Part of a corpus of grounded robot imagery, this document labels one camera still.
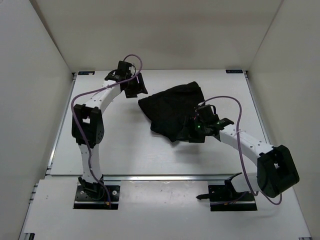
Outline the black pleated skirt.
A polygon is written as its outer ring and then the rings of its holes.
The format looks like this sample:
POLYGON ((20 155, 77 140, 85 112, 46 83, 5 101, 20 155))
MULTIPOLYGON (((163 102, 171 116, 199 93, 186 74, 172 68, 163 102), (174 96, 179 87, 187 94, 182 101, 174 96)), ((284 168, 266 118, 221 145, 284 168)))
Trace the black pleated skirt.
POLYGON ((150 120, 150 130, 175 141, 187 141, 182 135, 185 120, 194 116, 195 107, 204 101, 201 87, 193 81, 181 84, 138 100, 150 120))

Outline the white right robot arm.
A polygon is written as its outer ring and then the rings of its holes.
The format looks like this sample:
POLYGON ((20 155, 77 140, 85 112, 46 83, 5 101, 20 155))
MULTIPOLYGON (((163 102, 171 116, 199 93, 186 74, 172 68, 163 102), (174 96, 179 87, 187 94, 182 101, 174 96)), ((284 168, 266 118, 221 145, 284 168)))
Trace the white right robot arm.
POLYGON ((247 157, 256 166, 256 171, 245 169, 225 181, 224 195, 236 200, 243 192, 261 192, 275 198, 300 181, 290 150, 284 146, 273 146, 241 131, 228 118, 220 119, 211 105, 200 105, 195 116, 187 123, 188 141, 203 143, 206 137, 214 137, 238 151, 241 158, 247 157))

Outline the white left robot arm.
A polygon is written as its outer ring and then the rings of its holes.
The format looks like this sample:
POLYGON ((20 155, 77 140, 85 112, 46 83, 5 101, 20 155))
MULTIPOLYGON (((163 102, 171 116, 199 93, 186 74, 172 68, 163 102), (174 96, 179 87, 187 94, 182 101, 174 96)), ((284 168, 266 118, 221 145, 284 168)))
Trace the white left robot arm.
POLYGON ((71 101, 71 135, 81 153, 83 174, 78 178, 84 192, 94 201, 111 203, 100 166, 99 145, 104 138, 103 113, 121 93, 126 98, 147 94, 141 69, 126 60, 104 78, 100 88, 81 93, 71 101))

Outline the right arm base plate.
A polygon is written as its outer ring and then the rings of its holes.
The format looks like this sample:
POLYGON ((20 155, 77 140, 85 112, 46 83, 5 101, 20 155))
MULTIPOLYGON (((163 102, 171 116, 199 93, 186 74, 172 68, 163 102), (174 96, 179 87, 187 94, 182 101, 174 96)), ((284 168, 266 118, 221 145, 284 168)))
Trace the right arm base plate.
POLYGON ((257 211, 255 197, 245 192, 236 192, 228 180, 209 181, 207 193, 196 196, 199 201, 209 200, 211 212, 257 211))

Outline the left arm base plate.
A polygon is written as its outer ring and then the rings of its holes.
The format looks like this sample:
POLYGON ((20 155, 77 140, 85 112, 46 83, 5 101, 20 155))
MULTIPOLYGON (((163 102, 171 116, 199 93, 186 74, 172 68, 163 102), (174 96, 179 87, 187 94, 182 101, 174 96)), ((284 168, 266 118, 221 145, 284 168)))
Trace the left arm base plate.
POLYGON ((78 184, 75 192, 73 208, 76 210, 118 210, 120 199, 120 185, 107 185, 106 188, 110 194, 110 202, 102 189, 102 193, 89 193, 78 184))

